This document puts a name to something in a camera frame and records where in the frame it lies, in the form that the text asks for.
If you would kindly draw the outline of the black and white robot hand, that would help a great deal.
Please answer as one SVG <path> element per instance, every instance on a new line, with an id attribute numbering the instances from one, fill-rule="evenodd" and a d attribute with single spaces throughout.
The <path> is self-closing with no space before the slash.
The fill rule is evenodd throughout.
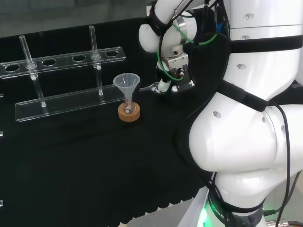
<path id="1" fill-rule="evenodd" d="M 162 58 L 158 55 L 156 67 L 156 76 L 160 79 L 157 85 L 157 91 L 166 93 L 168 91 L 173 94 L 188 91 L 195 86 L 195 79 L 189 70 L 188 55 L 181 55 Z"/>

